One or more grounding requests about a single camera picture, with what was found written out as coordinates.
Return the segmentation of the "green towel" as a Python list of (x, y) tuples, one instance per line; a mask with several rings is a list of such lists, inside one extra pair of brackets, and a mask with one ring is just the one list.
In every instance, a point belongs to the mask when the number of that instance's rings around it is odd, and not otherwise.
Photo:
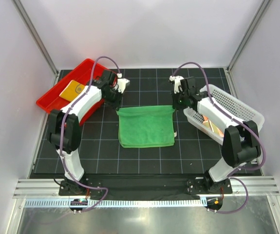
[(117, 112), (118, 139), (123, 148), (173, 146), (174, 109), (171, 105), (125, 107)]

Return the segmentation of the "yellow blue hello towel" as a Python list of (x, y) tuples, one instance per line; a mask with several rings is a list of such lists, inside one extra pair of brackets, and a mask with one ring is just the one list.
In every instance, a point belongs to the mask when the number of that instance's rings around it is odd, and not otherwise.
[(84, 88), (85, 85), (75, 80), (71, 80), (64, 90), (59, 94), (59, 97), (72, 102), (84, 90)]

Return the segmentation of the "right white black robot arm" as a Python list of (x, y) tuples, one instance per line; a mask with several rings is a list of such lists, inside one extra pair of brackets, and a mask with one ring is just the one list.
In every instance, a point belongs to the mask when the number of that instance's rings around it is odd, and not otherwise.
[(260, 113), (215, 85), (197, 89), (194, 78), (170, 76), (173, 108), (221, 145), (221, 159), (204, 173), (203, 190), (215, 193), (229, 176), (261, 155), (257, 140), (264, 123)]

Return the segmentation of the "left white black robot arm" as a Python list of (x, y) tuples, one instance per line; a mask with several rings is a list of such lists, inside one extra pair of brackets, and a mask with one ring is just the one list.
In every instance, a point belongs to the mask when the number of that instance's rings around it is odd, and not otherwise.
[(118, 110), (129, 84), (130, 81), (121, 73), (104, 70), (101, 76), (88, 81), (82, 89), (79, 85), (75, 86), (77, 96), (63, 108), (53, 109), (49, 114), (47, 139), (59, 155), (65, 180), (71, 183), (70, 190), (76, 195), (82, 195), (87, 190), (79, 156), (82, 138), (80, 122), (102, 100)]

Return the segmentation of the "orange beige towel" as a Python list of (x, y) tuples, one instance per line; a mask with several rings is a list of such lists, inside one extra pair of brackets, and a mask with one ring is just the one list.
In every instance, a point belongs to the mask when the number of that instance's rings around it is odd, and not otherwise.
[(224, 137), (223, 132), (206, 116), (203, 116), (203, 125), (207, 127), (211, 132), (217, 134), (219, 137)]

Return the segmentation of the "red plastic tray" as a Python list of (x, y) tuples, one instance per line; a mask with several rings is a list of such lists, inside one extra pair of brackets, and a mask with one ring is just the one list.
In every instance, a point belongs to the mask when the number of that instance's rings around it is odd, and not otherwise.
[[(36, 104), (38, 107), (43, 109), (46, 113), (50, 113), (53, 109), (61, 109), (62, 107), (68, 105), (70, 102), (61, 98), (60, 93), (66, 88), (71, 80), (75, 80), (81, 84), (86, 85), (91, 77), (91, 70), (93, 67), (94, 61), (92, 59), (85, 59), (73, 70), (69, 70), (69, 73), (62, 72), (63, 78), (57, 82), (49, 91), (47, 91), (42, 97), (40, 97)], [(101, 64), (97, 64), (94, 70), (93, 78), (97, 79), (100, 77), (104, 70), (110, 70)], [(104, 103), (104, 100), (96, 103), (81, 119), (79, 125), (83, 123)]]

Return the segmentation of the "black grid cutting mat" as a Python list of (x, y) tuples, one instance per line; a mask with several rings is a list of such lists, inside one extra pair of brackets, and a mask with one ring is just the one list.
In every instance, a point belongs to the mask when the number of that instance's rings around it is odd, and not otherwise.
[[(130, 79), (124, 107), (171, 104), (172, 69), (124, 69)], [(81, 127), (81, 165), (89, 174), (201, 174), (215, 165), (221, 146), (191, 125), (183, 112), (173, 116), (175, 143), (162, 148), (124, 148), (118, 141), (118, 116), (102, 105)]]

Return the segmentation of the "white perforated plastic basket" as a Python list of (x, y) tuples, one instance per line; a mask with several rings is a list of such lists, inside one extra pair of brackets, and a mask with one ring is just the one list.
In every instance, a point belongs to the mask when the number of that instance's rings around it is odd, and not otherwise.
[[(265, 119), (261, 113), (212, 84), (209, 85), (209, 91), (214, 102), (229, 115), (239, 121), (252, 120), (257, 124), (258, 131), (262, 129)], [(208, 98), (202, 100), (199, 107), (201, 109), (200, 112), (192, 108), (184, 109), (184, 115), (187, 117), (188, 122), (222, 145), (223, 138), (218, 133), (213, 132), (210, 127), (203, 125), (204, 116), (209, 114), (207, 118), (221, 131), (224, 131), (229, 125), (236, 126), (237, 123), (225, 117), (212, 105)]]

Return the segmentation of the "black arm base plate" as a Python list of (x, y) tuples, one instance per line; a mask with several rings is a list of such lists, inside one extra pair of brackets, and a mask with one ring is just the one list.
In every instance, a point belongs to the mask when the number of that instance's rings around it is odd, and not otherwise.
[(64, 179), (60, 196), (85, 196), (99, 200), (172, 201), (190, 200), (204, 196), (223, 196), (233, 193), (229, 179), (212, 183), (203, 174), (86, 174), (83, 188)]

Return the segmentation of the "aluminium frame rail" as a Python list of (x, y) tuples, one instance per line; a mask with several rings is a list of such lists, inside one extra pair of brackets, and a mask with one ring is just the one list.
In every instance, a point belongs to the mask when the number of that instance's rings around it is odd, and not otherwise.
[[(272, 176), (241, 176), (239, 179), (252, 196), (280, 194)], [(20, 179), (13, 198), (54, 197), (58, 191), (58, 185), (52, 179)]]

